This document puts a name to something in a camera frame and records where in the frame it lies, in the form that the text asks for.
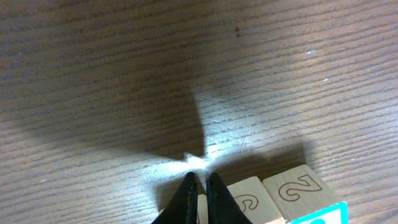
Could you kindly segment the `red A block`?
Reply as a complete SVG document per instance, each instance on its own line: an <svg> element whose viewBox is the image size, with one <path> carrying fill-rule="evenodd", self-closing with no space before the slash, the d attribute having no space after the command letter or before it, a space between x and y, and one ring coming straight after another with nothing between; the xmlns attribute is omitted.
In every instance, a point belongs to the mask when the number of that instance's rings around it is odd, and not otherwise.
<svg viewBox="0 0 398 224"><path fill-rule="evenodd" d="M159 212L153 223L171 224L206 224L208 223L207 197L198 195L196 202L187 197L174 197L169 204Z"/></svg>

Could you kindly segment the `red I block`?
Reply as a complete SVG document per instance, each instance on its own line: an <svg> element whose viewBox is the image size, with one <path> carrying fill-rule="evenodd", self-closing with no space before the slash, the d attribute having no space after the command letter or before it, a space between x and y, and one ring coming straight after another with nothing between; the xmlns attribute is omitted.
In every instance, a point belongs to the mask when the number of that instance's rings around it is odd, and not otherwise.
<svg viewBox="0 0 398 224"><path fill-rule="evenodd" d="M227 186L241 211L253 224L285 224L285 218L258 177Z"/></svg>

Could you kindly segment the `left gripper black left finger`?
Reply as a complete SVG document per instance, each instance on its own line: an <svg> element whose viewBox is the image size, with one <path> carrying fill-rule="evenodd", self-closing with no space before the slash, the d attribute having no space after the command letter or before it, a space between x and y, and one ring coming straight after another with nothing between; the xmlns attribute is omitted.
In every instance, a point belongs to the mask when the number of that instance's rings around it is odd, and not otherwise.
<svg viewBox="0 0 398 224"><path fill-rule="evenodd" d="M152 224L196 224L198 186L196 175L188 172L171 201Z"/></svg>

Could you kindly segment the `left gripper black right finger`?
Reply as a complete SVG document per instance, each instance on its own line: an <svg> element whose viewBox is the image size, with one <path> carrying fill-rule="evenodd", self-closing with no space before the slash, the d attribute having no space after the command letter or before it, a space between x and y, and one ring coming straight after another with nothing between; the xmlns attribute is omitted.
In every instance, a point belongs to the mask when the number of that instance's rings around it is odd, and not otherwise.
<svg viewBox="0 0 398 224"><path fill-rule="evenodd" d="M216 172L206 180L209 224L251 224Z"/></svg>

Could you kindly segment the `blue 2 block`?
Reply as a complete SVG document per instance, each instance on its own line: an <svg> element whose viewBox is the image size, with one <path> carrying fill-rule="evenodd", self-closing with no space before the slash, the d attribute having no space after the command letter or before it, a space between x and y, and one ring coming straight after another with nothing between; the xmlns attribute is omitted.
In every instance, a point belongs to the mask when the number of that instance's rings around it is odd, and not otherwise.
<svg viewBox="0 0 398 224"><path fill-rule="evenodd" d="M347 203L305 164L262 184L289 224L348 224Z"/></svg>

